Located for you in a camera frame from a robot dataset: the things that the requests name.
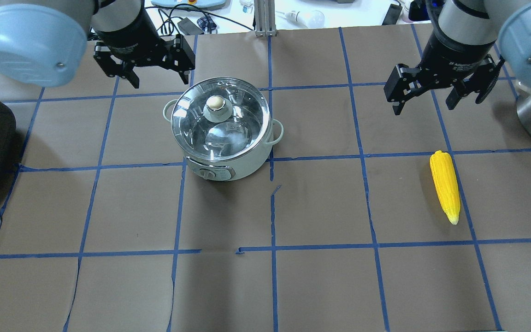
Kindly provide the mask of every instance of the grid line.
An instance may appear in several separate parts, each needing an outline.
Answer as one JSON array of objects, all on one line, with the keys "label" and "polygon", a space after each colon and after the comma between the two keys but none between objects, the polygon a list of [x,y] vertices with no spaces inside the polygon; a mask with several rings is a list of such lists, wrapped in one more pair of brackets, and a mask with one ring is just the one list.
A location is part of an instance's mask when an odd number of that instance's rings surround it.
[{"label": "grid line", "polygon": [[74,292],[73,292],[73,296],[72,296],[72,301],[71,301],[71,307],[69,309],[69,313],[67,315],[67,319],[65,320],[65,325],[63,326],[63,332],[67,332],[68,328],[69,328],[69,321],[71,320],[71,313],[72,313],[72,310],[73,310],[73,305],[75,304],[75,298],[77,296],[77,287],[78,287],[78,284],[79,284],[79,276],[80,276],[80,272],[81,272],[81,264],[82,264],[82,259],[83,259],[83,249],[85,248],[85,242],[87,240],[87,231],[89,229],[89,222],[91,220],[91,212],[93,210],[93,204],[94,204],[94,201],[95,201],[95,192],[97,191],[97,183],[99,182],[99,179],[100,179],[100,173],[101,173],[101,161],[102,159],[104,158],[104,152],[105,152],[105,149],[106,149],[106,141],[107,141],[107,138],[108,138],[108,132],[110,130],[110,122],[112,120],[112,112],[114,110],[114,103],[116,101],[116,92],[118,91],[118,84],[120,83],[120,79],[118,77],[116,77],[116,81],[114,82],[114,91],[112,92],[112,101],[110,102],[110,108],[108,110],[108,116],[107,116],[107,120],[106,120],[106,127],[104,129],[104,136],[101,140],[101,149],[100,149],[100,155],[98,157],[98,160],[97,160],[97,171],[95,172],[95,178],[93,180],[93,187],[91,188],[91,196],[90,196],[90,201],[89,201],[89,206],[87,208],[87,214],[86,214],[86,219],[85,219],[85,223],[83,225],[83,234],[82,234],[82,240],[81,240],[81,244],[79,246],[79,254],[81,254],[78,258],[77,258],[77,279],[75,281],[75,288],[74,288]]},{"label": "grid line", "polygon": [[[268,68],[268,97],[270,99],[270,117],[274,116],[274,96],[272,85],[274,82],[274,71],[272,69],[271,56],[271,36],[267,37],[267,68]],[[270,151],[270,182],[274,181],[274,146]],[[271,302],[272,302],[272,329],[278,332],[278,267],[276,250],[276,198],[275,195],[280,189],[278,185],[270,196],[270,223],[271,223]]]},{"label": "grid line", "polygon": [[[531,153],[531,148],[522,149],[498,149],[498,150],[458,150],[452,151],[455,155],[468,155],[468,154],[503,154],[503,153]],[[418,157],[418,156],[430,156],[434,154],[434,151],[421,151],[413,153],[375,153],[364,154],[364,158],[390,158],[390,157]],[[270,157],[267,162],[284,162],[284,161],[296,161],[296,160],[337,160],[337,159],[358,159],[360,155],[321,155],[321,156],[303,156],[303,157]],[[113,165],[101,165],[101,166],[81,166],[81,167],[58,167],[58,168],[32,168],[19,164],[19,172],[82,172],[82,171],[95,171],[97,169],[109,170],[119,168],[145,168],[145,167],[169,167],[169,166],[181,166],[183,162],[165,162],[165,163],[149,163],[149,164],[113,164]]]},{"label": "grid line", "polygon": [[362,164],[362,178],[364,182],[364,190],[366,193],[366,208],[368,212],[368,220],[370,223],[370,234],[372,237],[372,244],[374,244],[374,261],[376,263],[377,278],[378,278],[378,290],[381,301],[382,318],[384,320],[384,328],[386,332],[390,332],[390,325],[388,319],[388,310],[386,309],[386,297],[384,292],[384,282],[382,280],[382,269],[380,263],[380,254],[377,247],[377,237],[374,231],[374,223],[372,221],[372,211],[370,210],[370,187],[368,185],[367,173],[366,173],[366,160],[364,150],[362,147],[362,139],[360,137],[360,124],[358,124],[358,113],[356,109],[356,101],[354,98],[354,85],[352,84],[352,73],[349,67],[348,51],[345,47],[345,40],[343,38],[343,30],[339,27],[339,38],[341,39],[341,46],[343,50],[343,58],[345,61],[345,67],[348,74],[349,95],[352,102],[352,114],[354,117],[354,126],[356,128],[356,140],[358,141],[358,150],[360,151],[360,163]]},{"label": "grid line", "polygon": [[[477,240],[478,244],[513,244],[513,243],[531,243],[531,237],[512,238],[512,239],[483,239]],[[286,246],[247,246],[239,247],[236,255],[242,255],[248,252],[264,251],[297,251],[297,250],[330,250],[330,249],[372,249],[378,248],[406,248],[406,247],[435,247],[435,246],[464,246],[472,245],[472,240],[455,240],[455,241],[427,241],[427,242],[379,242],[373,243],[344,243],[344,244],[293,244]],[[65,257],[108,257],[108,256],[154,256],[154,255],[189,255],[200,254],[201,249],[166,249],[166,250],[138,250],[138,251],[117,251],[117,252],[61,252],[61,253],[44,253],[44,254],[0,254],[0,259],[25,259],[25,258],[65,258]]]},{"label": "grid line", "polygon": [[[198,35],[194,36],[194,54],[198,51]],[[194,71],[190,73],[189,85],[194,85]],[[177,258],[179,250],[179,234],[181,233],[182,225],[182,213],[183,213],[183,191],[186,182],[186,159],[182,161],[182,179],[179,184],[179,200],[177,201],[177,224],[175,226],[175,240],[173,241],[173,248],[176,250],[173,255],[173,261],[171,262],[171,285],[173,286],[173,292],[171,293],[171,313],[169,314],[169,322],[167,323],[167,332],[171,332],[171,319],[173,318],[173,305],[175,304],[175,281],[177,277]]]},{"label": "grid line", "polygon": [[[419,38],[417,36],[417,31],[415,30],[415,25],[411,24],[411,31],[413,32],[413,37],[415,38],[415,44],[417,44],[417,50],[419,51],[419,55],[423,56],[423,51],[421,50],[421,44],[419,43]],[[495,307],[495,300],[493,299],[493,294],[491,293],[491,286],[489,285],[489,278],[487,277],[487,271],[484,266],[483,262],[483,255],[481,254],[481,249],[478,245],[477,241],[477,235],[474,231],[474,226],[472,225],[472,217],[470,216],[470,209],[468,208],[468,203],[466,202],[466,195],[464,194],[464,187],[462,186],[462,181],[460,178],[460,172],[458,170],[458,167],[456,165],[456,159],[455,155],[452,153],[452,147],[450,145],[450,141],[448,138],[448,132],[445,127],[444,119],[442,118],[442,113],[440,110],[440,105],[438,103],[436,93],[434,90],[431,91],[432,99],[434,100],[434,106],[436,107],[436,112],[438,115],[438,119],[440,120],[440,126],[442,128],[442,132],[444,134],[444,140],[446,142],[446,147],[448,148],[448,152],[451,154],[452,162],[454,164],[454,171],[457,177],[457,182],[460,190],[460,198],[462,201],[462,205],[464,208],[464,212],[466,213],[466,220],[468,221],[468,228],[470,229],[470,235],[472,237],[472,243],[474,245],[474,250],[477,255],[478,260],[478,266],[481,271],[481,275],[483,278],[483,283],[485,287],[485,292],[487,293],[487,299],[489,300],[489,306],[491,307],[491,313],[493,314],[493,320],[495,321],[495,327],[497,330],[501,330],[501,323],[499,321],[499,315],[497,314],[497,308]]]},{"label": "grid line", "polygon": [[[415,37],[415,41],[417,44],[417,47],[419,49],[419,52],[421,54],[421,47],[419,44],[419,38],[417,36],[417,32],[415,31],[415,27],[411,25],[411,28],[413,30],[413,36]],[[360,158],[360,161],[362,162],[362,176],[363,181],[365,185],[365,191],[366,191],[366,202],[369,202],[369,188],[367,186],[367,176],[366,176],[366,169],[365,169],[365,159],[366,158],[379,158],[379,157],[411,157],[411,156],[426,156],[430,155],[433,152],[417,152],[417,153],[399,153],[399,154],[365,154],[363,153],[363,147],[362,142],[360,139],[360,129],[358,126],[358,119],[357,119],[357,113],[356,113],[356,105],[354,102],[354,91],[353,86],[379,86],[384,85],[385,82],[370,82],[370,83],[353,83],[351,80],[351,74],[348,64],[348,55],[345,48],[345,41],[343,39],[343,32],[342,29],[339,28],[339,34],[342,41],[342,48],[343,48],[343,54],[345,57],[346,62],[346,71],[348,73],[348,84],[327,84],[327,85],[313,85],[313,86],[287,86],[287,87],[273,87],[272,86],[272,75],[271,75],[271,37],[268,38],[268,70],[269,70],[269,76],[268,76],[268,87],[267,88],[261,88],[260,90],[268,91],[269,97],[270,97],[270,107],[272,104],[272,91],[275,90],[297,90],[297,89],[325,89],[325,88],[350,88],[350,96],[352,99],[352,111],[354,115],[354,125],[356,126],[356,138],[358,139],[358,148],[360,150],[360,155],[331,155],[331,156],[311,156],[311,157],[296,157],[296,158],[290,158],[290,157],[278,157],[274,158],[273,151],[270,154],[269,162],[270,162],[270,179],[273,180],[274,175],[274,163],[275,162],[286,162],[291,160],[325,160],[325,159],[355,159]],[[198,36],[195,36],[194,40],[194,53],[196,53],[196,47],[198,44]],[[508,71],[506,69],[506,66],[503,66],[503,71],[505,73],[506,77],[500,77],[499,80],[507,80],[508,84],[510,84],[510,88],[512,90],[512,93],[514,96],[518,96],[517,92],[514,89],[513,86],[513,80],[515,77],[511,77],[508,75]],[[193,84],[194,81],[194,71],[190,73],[190,85]],[[181,181],[181,189],[180,189],[180,202],[178,206],[178,217],[177,217],[177,230],[176,230],[176,244],[174,245],[174,250],[150,250],[150,251],[133,251],[133,252],[83,252],[83,244],[84,239],[86,237],[87,232],[87,225],[85,225],[84,228],[84,234],[82,237],[82,246],[80,247],[80,252],[78,253],[49,253],[49,254],[10,254],[10,255],[0,255],[0,259],[23,259],[23,258],[47,258],[47,257],[76,257],[78,258],[78,273],[80,269],[80,261],[82,257],[97,257],[97,256],[139,256],[139,255],[173,255],[173,267],[171,271],[172,275],[172,281],[173,286],[175,287],[175,275],[176,275],[176,267],[177,267],[177,255],[179,254],[198,254],[201,252],[200,249],[186,249],[186,250],[180,250],[179,249],[179,229],[181,226],[181,211],[183,207],[183,187],[185,183],[185,172],[186,172],[186,164],[184,162],[174,162],[174,163],[168,163],[168,164],[129,164],[129,165],[111,165],[111,166],[102,166],[101,165],[101,159],[103,155],[103,148],[105,145],[105,140],[107,138],[107,130],[110,123],[111,113],[112,113],[112,106],[116,98],[122,98],[122,97],[147,97],[147,96],[169,96],[169,95],[179,95],[182,92],[168,92],[168,93],[141,93],[141,94],[131,94],[131,95],[117,95],[117,87],[118,87],[118,80],[116,80],[116,84],[114,86],[114,93],[112,96],[91,96],[91,97],[68,97],[68,98],[53,98],[53,99],[43,99],[42,95],[44,94],[44,88],[42,88],[40,92],[40,96],[38,99],[31,99],[31,100],[24,100],[24,101],[6,101],[6,103],[27,103],[27,102],[36,102],[36,107],[34,110],[34,113],[31,118],[30,126],[28,128],[27,136],[24,140],[23,149],[21,151],[21,155],[24,154],[28,138],[31,134],[31,130],[34,124],[34,120],[36,118],[36,114],[38,112],[38,107],[40,103],[48,102],[48,101],[73,101],[73,100],[84,100],[84,99],[104,99],[104,98],[112,98],[112,104],[110,106],[110,112],[109,117],[107,120],[107,126],[106,126],[106,132],[105,132],[105,138],[104,143],[102,145],[102,150],[100,151],[100,158],[99,158],[99,164],[98,166],[89,166],[89,167],[80,167],[80,168],[48,168],[48,169],[35,169],[35,168],[29,168],[27,166],[19,165],[19,168],[17,168],[15,172],[15,177],[13,179],[13,183],[11,186],[11,189],[8,192],[8,195],[6,197],[6,201],[4,202],[3,207],[0,210],[0,227],[1,227],[1,217],[4,213],[7,203],[9,201],[9,198],[11,196],[11,193],[13,191],[13,188],[15,186],[15,183],[17,181],[17,177],[19,173],[21,172],[76,172],[81,170],[97,170],[96,173],[96,179],[94,182],[94,185],[97,183],[97,179],[99,176],[99,173],[103,169],[108,168],[134,168],[134,167],[152,167],[152,166],[181,166],[183,168],[183,178]],[[444,139],[447,142],[447,147],[449,153],[454,156],[455,155],[465,155],[465,154],[491,154],[491,153],[531,153],[531,148],[527,149],[500,149],[496,151],[491,150],[474,150],[474,151],[452,151],[451,146],[449,144],[447,131],[445,128],[445,124],[443,122],[443,119],[441,118],[441,111],[440,107],[437,103],[436,95],[432,92],[432,97],[434,99],[434,105],[436,106],[436,112],[438,113],[438,118],[440,120],[440,126],[442,128]],[[277,330],[277,277],[276,277],[276,251],[278,250],[327,250],[327,249],[374,249],[375,250],[375,262],[377,263],[377,274],[379,277],[379,288],[381,293],[381,303],[383,307],[383,317],[385,319],[385,327],[386,330],[389,332],[388,328],[388,315],[386,313],[386,303],[384,299],[384,287],[382,285],[382,274],[380,269],[380,260],[378,255],[378,248],[394,248],[394,247],[415,247],[415,246],[457,246],[457,245],[473,245],[476,249],[476,253],[478,255],[478,261],[479,265],[481,267],[481,273],[483,274],[483,280],[485,281],[485,290],[487,291],[487,296],[489,297],[489,302],[491,305],[491,310],[493,311],[494,319],[496,322],[496,326],[499,330],[501,330],[501,326],[499,324],[499,319],[497,317],[496,309],[495,309],[495,303],[492,298],[492,294],[490,292],[489,284],[487,281],[487,275],[484,269],[484,263],[481,258],[480,254],[480,248],[478,247],[479,244],[489,245],[489,244],[503,244],[503,243],[531,243],[531,238],[523,238],[523,239],[486,239],[486,240],[478,240],[476,238],[476,234],[474,233],[474,227],[472,226],[472,221],[470,219],[470,212],[468,210],[468,205],[466,203],[466,198],[464,197],[464,191],[462,189],[462,185],[460,182],[459,177],[459,185],[461,188],[461,198],[464,205],[464,211],[466,215],[468,216],[468,224],[470,227],[470,231],[472,234],[472,240],[467,241],[445,241],[445,242],[402,242],[402,243],[377,243],[376,237],[375,237],[375,231],[373,229],[373,223],[372,223],[372,217],[371,217],[371,211],[368,204],[368,213],[369,213],[369,221],[371,225],[371,234],[373,243],[360,243],[360,244],[323,244],[323,245],[299,245],[299,246],[276,246],[276,240],[275,240],[275,200],[274,200],[274,194],[278,191],[280,187],[276,188],[276,191],[272,193],[271,196],[271,229],[272,229],[272,246],[257,246],[257,247],[240,247],[236,254],[244,254],[245,252],[258,252],[258,251],[271,251],[272,252],[272,296],[274,297],[274,332]],[[93,196],[94,196],[95,187],[92,192],[91,196],[91,202],[93,202]],[[67,328],[69,317],[67,317],[67,321],[65,323],[65,331]],[[169,320],[168,325],[168,331],[171,330],[171,319]]]}]

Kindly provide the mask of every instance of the light bulb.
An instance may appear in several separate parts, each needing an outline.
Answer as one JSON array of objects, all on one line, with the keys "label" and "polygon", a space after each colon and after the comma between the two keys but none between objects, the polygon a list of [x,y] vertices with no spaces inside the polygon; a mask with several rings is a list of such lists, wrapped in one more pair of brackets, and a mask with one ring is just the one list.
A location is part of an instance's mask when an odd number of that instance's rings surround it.
[{"label": "light bulb", "polygon": [[291,11],[286,13],[290,21],[301,23],[307,28],[318,29],[325,26],[325,15],[321,11]]}]

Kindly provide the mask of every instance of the black cable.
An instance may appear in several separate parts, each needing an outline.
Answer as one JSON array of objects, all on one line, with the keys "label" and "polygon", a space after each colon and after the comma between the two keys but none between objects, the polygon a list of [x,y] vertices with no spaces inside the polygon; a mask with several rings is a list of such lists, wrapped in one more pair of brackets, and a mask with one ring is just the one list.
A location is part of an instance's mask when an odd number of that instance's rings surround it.
[{"label": "black cable", "polygon": [[181,32],[179,32],[179,29],[177,28],[177,25],[175,25],[175,23],[173,22],[174,17],[171,16],[171,13],[169,13],[169,15],[168,15],[162,8],[159,8],[157,10],[161,11],[165,15],[167,15],[167,20],[169,21],[169,33],[168,33],[168,36],[173,35],[173,29],[175,29],[177,31],[177,33],[181,34]]},{"label": "black cable", "polygon": [[192,7],[192,8],[180,8],[179,10],[182,10],[182,11],[194,11],[194,12],[201,12],[204,14],[204,16],[207,16],[207,15],[212,15],[214,17],[219,17],[219,18],[222,18],[222,19],[226,19],[227,21],[231,21],[237,25],[240,25],[250,31],[253,31],[253,28],[250,28],[246,25],[244,25],[243,23],[239,23],[238,21],[235,21],[233,19],[230,19],[228,17],[224,17],[224,16],[221,16],[221,15],[217,15],[215,13],[212,13],[212,12],[208,12],[208,11],[204,11],[203,9],[201,8],[198,8],[194,5],[190,5],[190,4],[177,4],[173,7],[164,7],[164,6],[156,6],[157,8],[165,8],[165,9],[171,9],[171,11],[169,12],[170,14],[173,13],[173,10],[176,9],[177,7],[181,7],[181,6],[189,6],[189,7]]},{"label": "black cable", "polygon": [[157,9],[157,12],[159,13],[159,17],[161,17],[161,22],[163,23],[157,30],[160,30],[161,34],[165,34],[165,19],[163,18],[163,14],[161,13],[160,9]]},{"label": "black cable", "polygon": [[161,26],[159,28],[162,28],[164,30],[164,32],[162,32],[165,36],[172,36],[173,35],[173,30],[175,29],[177,31],[177,33],[180,33],[179,32],[179,29],[177,28],[177,26],[175,25],[175,23],[173,22],[173,18],[179,18],[179,19],[183,19],[183,17],[181,16],[174,16],[174,17],[167,17],[167,19],[163,22],[163,24],[161,24]]}]

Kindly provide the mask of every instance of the cable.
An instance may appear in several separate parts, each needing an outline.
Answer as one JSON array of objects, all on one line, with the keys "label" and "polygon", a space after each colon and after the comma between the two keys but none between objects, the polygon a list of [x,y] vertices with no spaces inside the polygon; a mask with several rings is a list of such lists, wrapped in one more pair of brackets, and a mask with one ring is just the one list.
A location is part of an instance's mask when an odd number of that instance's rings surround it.
[{"label": "cable", "polygon": [[177,28],[177,25],[175,25],[175,23],[173,23],[173,19],[172,19],[171,15],[168,15],[162,8],[158,8],[157,11],[159,11],[159,14],[161,12],[163,12],[167,16],[167,21],[163,21],[163,24],[161,25],[161,27],[164,27],[164,30],[165,30],[165,23],[169,23],[169,27],[168,27],[168,29],[166,31],[166,32],[168,32],[167,36],[173,35],[173,29],[175,29],[175,31],[177,31],[177,33],[180,33],[179,29]]},{"label": "cable", "polygon": [[161,22],[163,23],[163,24],[161,24],[161,26],[159,26],[159,29],[157,29],[157,30],[158,31],[160,30],[161,34],[163,35],[163,34],[165,34],[165,19],[163,18],[163,14],[161,13],[160,9],[157,9],[157,12],[159,13],[159,17],[161,17]]},{"label": "cable", "polygon": [[235,20],[230,19],[230,18],[228,18],[228,17],[224,17],[224,16],[221,16],[221,15],[217,15],[217,14],[212,13],[212,12],[204,11],[203,9],[198,8],[198,7],[194,6],[194,5],[190,5],[190,4],[177,4],[177,5],[173,6],[173,7],[164,7],[164,6],[155,6],[155,7],[156,7],[156,8],[171,9],[171,11],[169,12],[170,15],[171,15],[171,13],[173,13],[173,10],[174,10],[174,9],[176,9],[176,8],[178,8],[178,7],[182,7],[182,6],[189,6],[189,7],[192,7],[192,8],[180,8],[179,10],[201,12],[201,13],[204,14],[204,16],[212,15],[212,16],[214,16],[214,17],[219,17],[219,18],[221,18],[221,19],[226,19],[227,21],[230,21],[230,22],[233,22],[233,23],[235,23],[235,24],[237,24],[237,25],[240,25],[240,26],[244,27],[245,29],[248,29],[249,31],[253,31],[253,28],[250,28],[250,27],[244,25],[243,23],[239,23],[238,21],[235,21]]}]

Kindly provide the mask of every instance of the corn cob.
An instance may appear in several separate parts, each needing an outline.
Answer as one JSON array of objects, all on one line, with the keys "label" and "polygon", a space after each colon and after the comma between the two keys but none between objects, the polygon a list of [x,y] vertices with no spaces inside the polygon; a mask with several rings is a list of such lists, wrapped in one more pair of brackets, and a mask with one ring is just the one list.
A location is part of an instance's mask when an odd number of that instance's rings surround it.
[{"label": "corn cob", "polygon": [[430,168],[442,210],[452,225],[455,225],[460,214],[460,194],[452,157],[448,153],[436,151],[430,157]]}]

